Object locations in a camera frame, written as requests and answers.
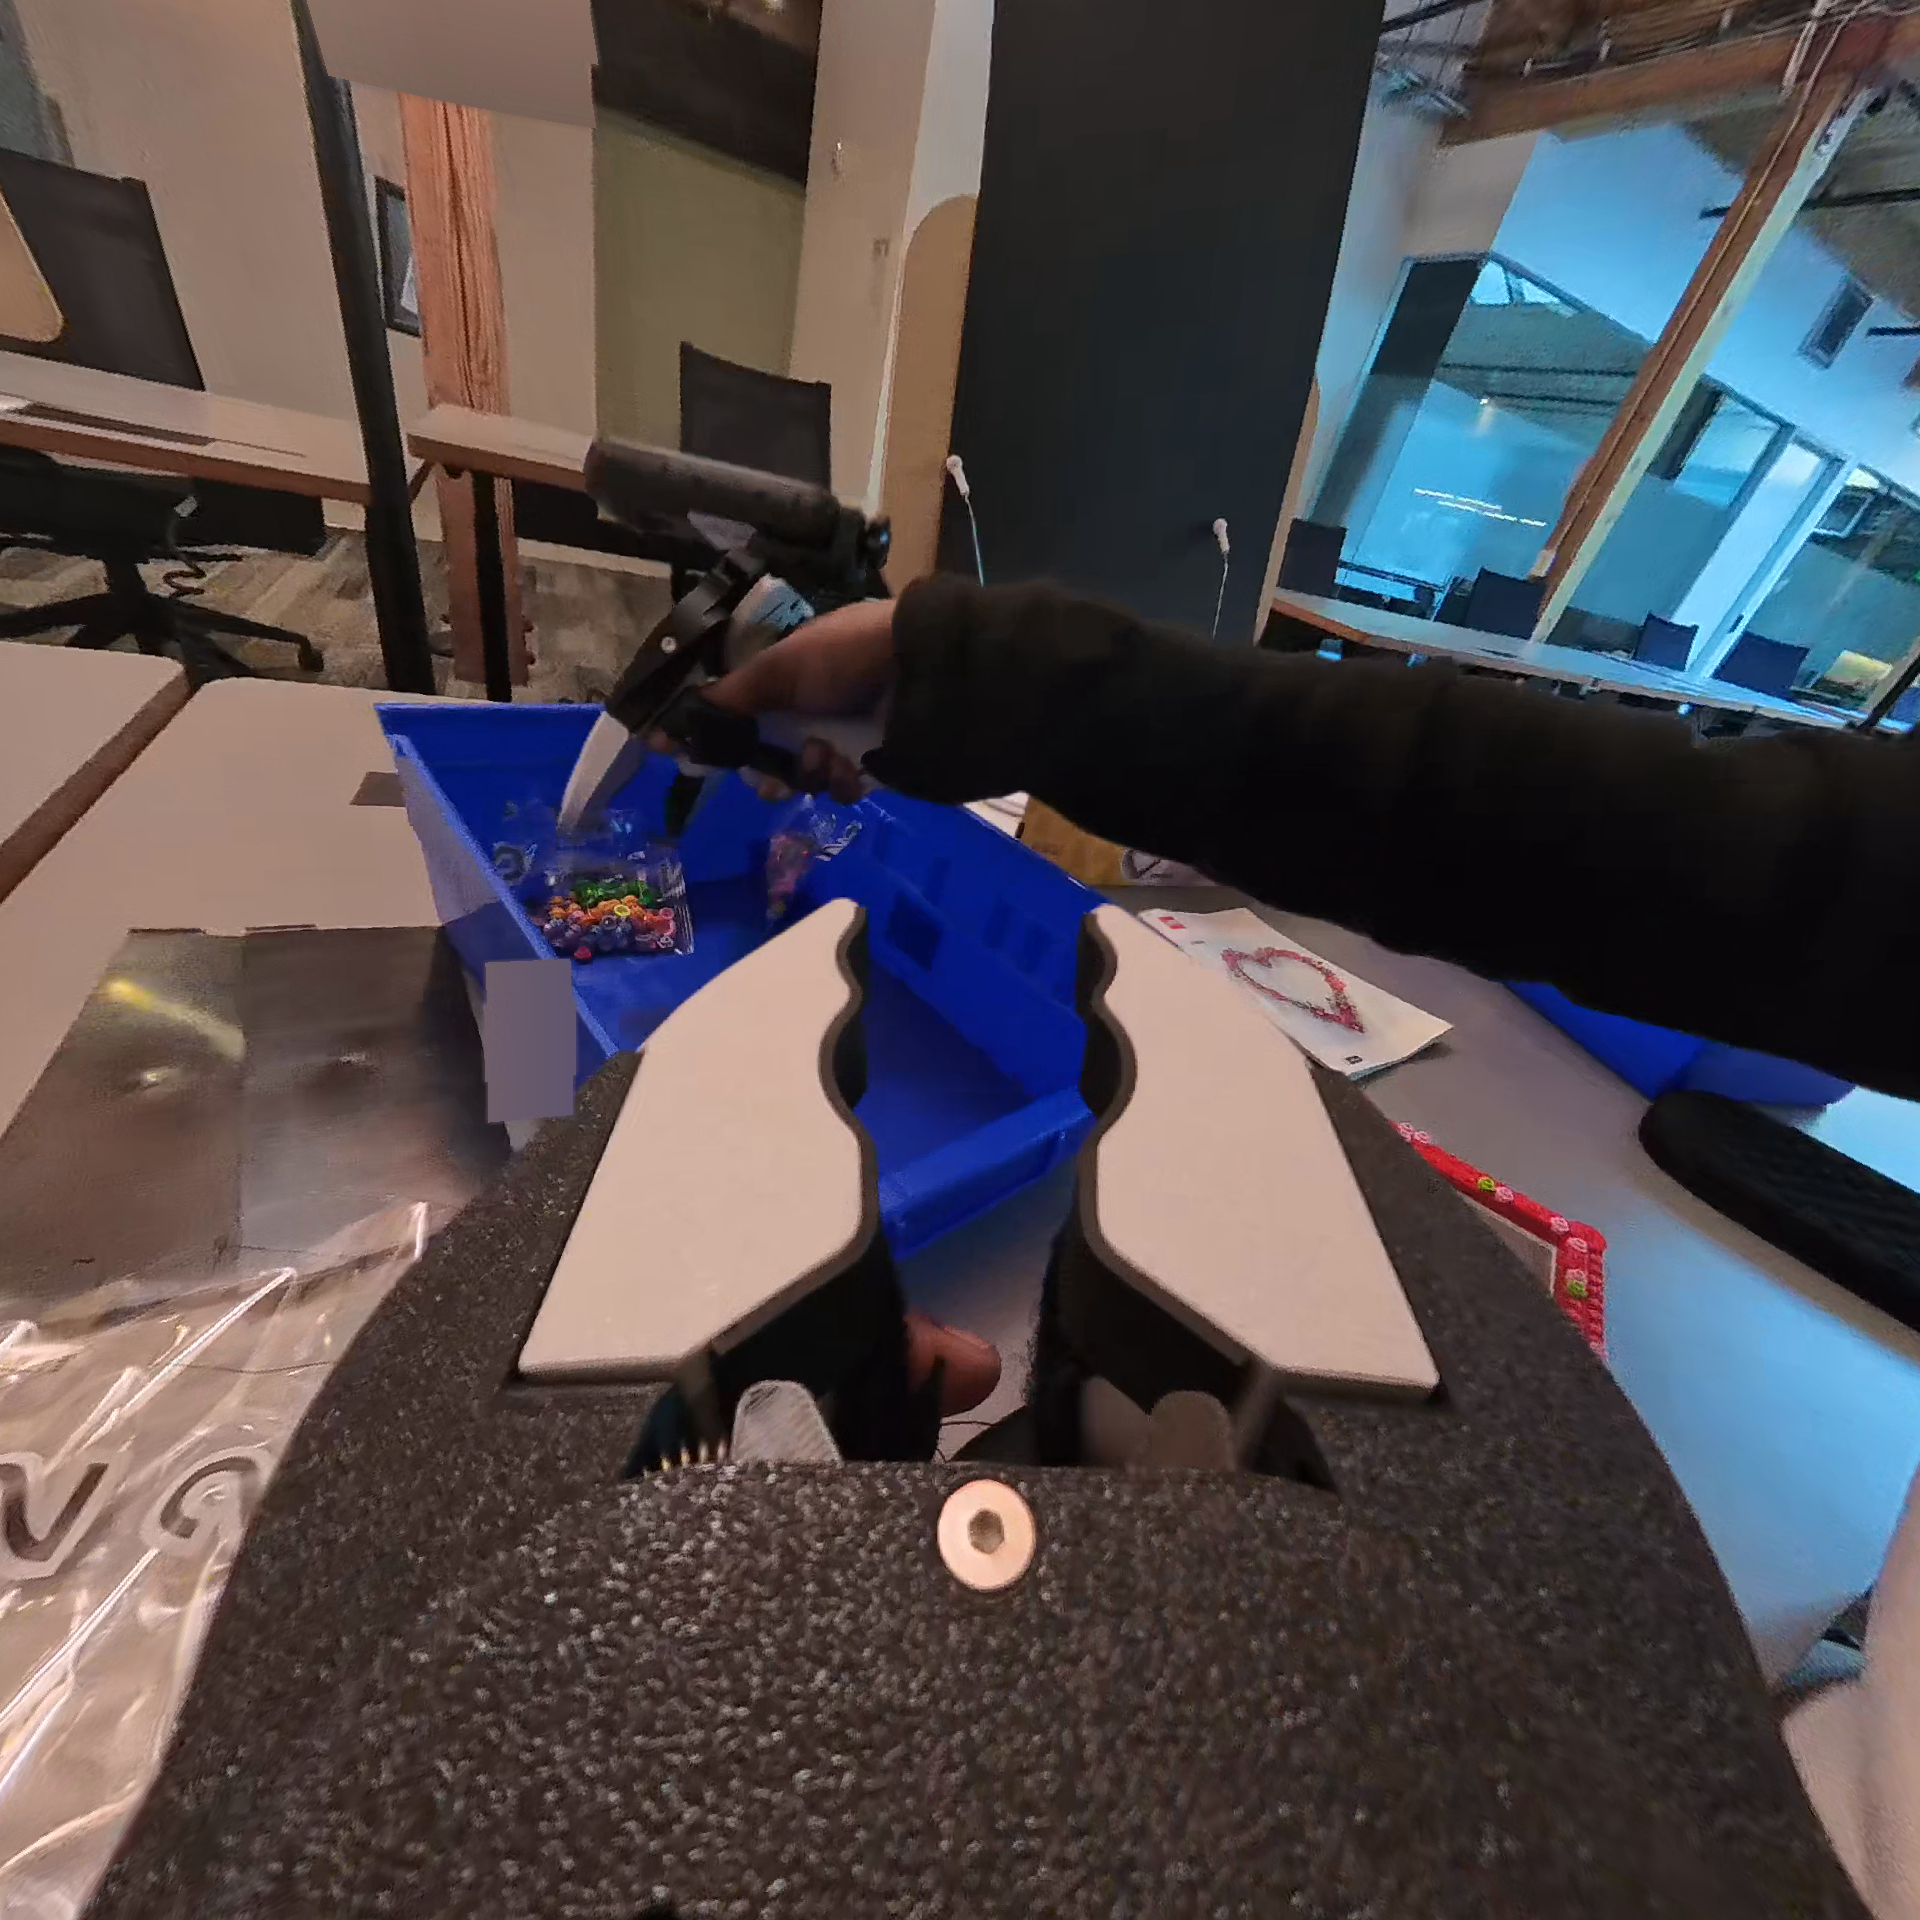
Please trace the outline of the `pink bead packet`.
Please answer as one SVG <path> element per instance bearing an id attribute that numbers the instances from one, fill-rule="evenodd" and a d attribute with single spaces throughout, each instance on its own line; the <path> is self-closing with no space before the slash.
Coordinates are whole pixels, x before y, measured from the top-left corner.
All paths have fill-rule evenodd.
<path id="1" fill-rule="evenodd" d="M 809 876 L 843 856 L 861 832 L 858 807 L 801 796 L 779 807 L 764 865 L 766 923 L 787 922 Z"/>

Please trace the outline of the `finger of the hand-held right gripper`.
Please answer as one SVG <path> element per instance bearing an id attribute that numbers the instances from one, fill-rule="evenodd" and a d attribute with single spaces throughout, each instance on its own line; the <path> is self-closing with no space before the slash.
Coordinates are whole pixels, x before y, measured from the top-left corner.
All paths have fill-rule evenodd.
<path id="1" fill-rule="evenodd" d="M 664 738 L 658 724 L 629 727 L 601 708 L 572 764 L 560 803 L 560 832 L 587 832 L 604 820 L 613 799 L 652 760 Z"/>

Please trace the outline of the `wooden post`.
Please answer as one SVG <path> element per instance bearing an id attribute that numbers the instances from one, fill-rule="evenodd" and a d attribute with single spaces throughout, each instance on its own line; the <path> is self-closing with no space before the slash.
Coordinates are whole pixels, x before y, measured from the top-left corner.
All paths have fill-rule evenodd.
<path id="1" fill-rule="evenodd" d="M 496 247 L 496 158 L 478 107 L 397 97 L 414 239 L 424 396 L 441 408 L 513 409 L 510 330 Z M 457 681 L 513 697 L 526 681 L 513 502 L 494 494 L 496 553 L 475 551 L 475 481 L 436 472 L 451 658 Z"/>

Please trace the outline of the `wooden background desk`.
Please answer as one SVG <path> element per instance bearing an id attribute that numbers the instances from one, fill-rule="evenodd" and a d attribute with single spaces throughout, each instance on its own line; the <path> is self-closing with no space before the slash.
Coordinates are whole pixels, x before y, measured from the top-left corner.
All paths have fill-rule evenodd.
<path id="1" fill-rule="evenodd" d="M 349 422 L 24 352 L 3 354 L 3 444 L 360 508 L 372 498 Z"/>

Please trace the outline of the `black wrist rest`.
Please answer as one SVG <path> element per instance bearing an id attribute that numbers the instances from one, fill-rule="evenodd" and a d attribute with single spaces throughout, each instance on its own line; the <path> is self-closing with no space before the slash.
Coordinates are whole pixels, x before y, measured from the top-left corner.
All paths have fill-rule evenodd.
<path id="1" fill-rule="evenodd" d="M 1670 1091 L 1638 1143 L 1707 1209 L 1917 1330 L 1917 1199 L 1910 1190 L 1747 1103 Z"/>

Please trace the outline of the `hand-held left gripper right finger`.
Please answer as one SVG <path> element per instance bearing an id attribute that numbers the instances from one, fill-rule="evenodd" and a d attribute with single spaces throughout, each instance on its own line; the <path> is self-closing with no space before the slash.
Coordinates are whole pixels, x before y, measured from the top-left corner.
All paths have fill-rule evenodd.
<path id="1" fill-rule="evenodd" d="M 1093 1116 L 1072 1194 L 1072 1452 L 1257 1471 L 1300 1401 L 1442 1376 L 1305 1056 L 1115 906 L 1082 929 Z"/>

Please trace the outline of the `long white table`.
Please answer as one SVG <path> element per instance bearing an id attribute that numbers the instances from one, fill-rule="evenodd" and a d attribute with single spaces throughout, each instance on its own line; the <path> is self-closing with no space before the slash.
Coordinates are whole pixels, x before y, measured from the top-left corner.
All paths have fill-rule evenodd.
<path id="1" fill-rule="evenodd" d="M 1315 647 L 1328 658 L 1366 652 L 1410 663 L 1444 660 L 1504 681 L 1539 681 L 1593 699 L 1651 705 L 1691 716 L 1718 714 L 1753 729 L 1866 731 L 1861 716 L 1818 708 L 1731 681 L 1540 641 L 1510 641 L 1324 595 L 1276 590 L 1269 600 L 1269 619 L 1312 630 L 1318 633 Z"/>

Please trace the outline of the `clear printed plastic packet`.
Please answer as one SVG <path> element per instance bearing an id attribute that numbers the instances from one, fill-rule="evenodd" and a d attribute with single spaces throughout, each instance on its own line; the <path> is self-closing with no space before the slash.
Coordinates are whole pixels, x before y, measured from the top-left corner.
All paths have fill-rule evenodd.
<path id="1" fill-rule="evenodd" d="M 644 820 L 629 807 L 606 807 L 568 830 L 558 809 L 539 800 L 508 803 L 491 834 L 499 879 L 524 896 L 565 895 L 584 881 L 625 876 L 642 857 Z"/>

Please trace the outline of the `large clear plastic bag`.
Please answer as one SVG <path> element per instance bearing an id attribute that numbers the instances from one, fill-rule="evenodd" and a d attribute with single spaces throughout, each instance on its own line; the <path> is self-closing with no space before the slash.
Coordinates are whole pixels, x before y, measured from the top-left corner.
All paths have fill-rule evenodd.
<path id="1" fill-rule="evenodd" d="M 433 1228 L 396 1204 L 301 1255 L 5 1308 L 5 1915 L 82 1914 L 283 1452 Z"/>

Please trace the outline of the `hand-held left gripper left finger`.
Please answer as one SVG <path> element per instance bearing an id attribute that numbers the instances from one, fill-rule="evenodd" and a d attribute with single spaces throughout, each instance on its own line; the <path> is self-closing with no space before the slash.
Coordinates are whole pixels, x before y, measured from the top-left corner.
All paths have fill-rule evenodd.
<path id="1" fill-rule="evenodd" d="M 755 1386 L 804 1387 L 842 1456 L 881 1456 L 881 1190 L 866 914 L 829 900 L 641 1047 L 518 1346 L 530 1386 L 664 1386 L 691 1435 Z"/>

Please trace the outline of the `colourful bead packet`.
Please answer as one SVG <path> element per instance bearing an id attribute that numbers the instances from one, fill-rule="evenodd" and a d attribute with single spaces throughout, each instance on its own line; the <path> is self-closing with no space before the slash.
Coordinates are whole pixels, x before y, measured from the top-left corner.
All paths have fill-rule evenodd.
<path id="1" fill-rule="evenodd" d="M 682 959 L 694 946 L 683 867 L 664 848 L 570 850 L 528 873 L 518 903 L 539 944 L 574 968 Z"/>

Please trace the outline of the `neighbouring grey desk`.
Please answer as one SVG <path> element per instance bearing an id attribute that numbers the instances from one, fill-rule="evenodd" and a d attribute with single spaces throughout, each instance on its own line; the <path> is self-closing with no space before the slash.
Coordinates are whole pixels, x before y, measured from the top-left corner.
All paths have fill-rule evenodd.
<path id="1" fill-rule="evenodd" d="M 185 707 L 172 658 L 3 646 L 3 896 Z"/>

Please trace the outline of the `rounded wooden board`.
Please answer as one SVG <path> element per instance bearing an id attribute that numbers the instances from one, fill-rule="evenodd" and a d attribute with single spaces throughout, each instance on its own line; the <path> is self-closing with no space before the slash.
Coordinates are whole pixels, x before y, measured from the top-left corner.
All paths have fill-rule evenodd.
<path id="1" fill-rule="evenodd" d="M 944 200 L 904 256 L 881 462 L 881 511 L 891 521 L 886 582 L 897 590 L 929 577 L 940 556 L 973 224 L 973 194 Z"/>

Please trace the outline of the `blue plastic bin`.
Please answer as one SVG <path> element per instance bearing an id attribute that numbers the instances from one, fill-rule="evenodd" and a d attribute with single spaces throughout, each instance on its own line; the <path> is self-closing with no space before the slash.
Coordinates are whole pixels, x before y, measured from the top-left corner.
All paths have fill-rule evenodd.
<path id="1" fill-rule="evenodd" d="M 1854 1082 L 1818 1067 L 1595 1014 L 1545 983 L 1514 982 L 1506 991 L 1646 1100 L 1702 1092 L 1821 1113 L 1856 1091 Z"/>
<path id="2" fill-rule="evenodd" d="M 508 803 L 560 803 L 596 708 L 390 702 L 374 714 L 440 922 L 475 991 L 491 962 L 553 959 L 522 892 L 496 876 L 490 843 Z M 882 1226 L 913 1257 L 1062 1166 L 1085 1139 L 1075 972 L 1097 898 L 973 812 L 881 790 L 858 806 L 856 843 L 768 927 L 764 865 L 777 815 L 733 776 L 707 790 L 674 843 L 693 953 L 574 969 L 574 1079 L 584 1086 L 641 1047 L 788 922 L 850 898 L 866 914 L 872 956 L 858 1119 L 878 1158 Z"/>

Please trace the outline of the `paper sheet with heart picture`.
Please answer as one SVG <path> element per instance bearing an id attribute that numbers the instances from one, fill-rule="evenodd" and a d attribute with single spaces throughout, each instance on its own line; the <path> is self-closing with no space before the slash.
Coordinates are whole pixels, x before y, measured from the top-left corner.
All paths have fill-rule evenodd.
<path id="1" fill-rule="evenodd" d="M 1195 964 L 1237 983 L 1300 1052 L 1352 1082 L 1410 1063 L 1454 1031 L 1450 1020 L 1360 979 L 1250 908 L 1192 913 L 1153 906 L 1136 914 Z"/>

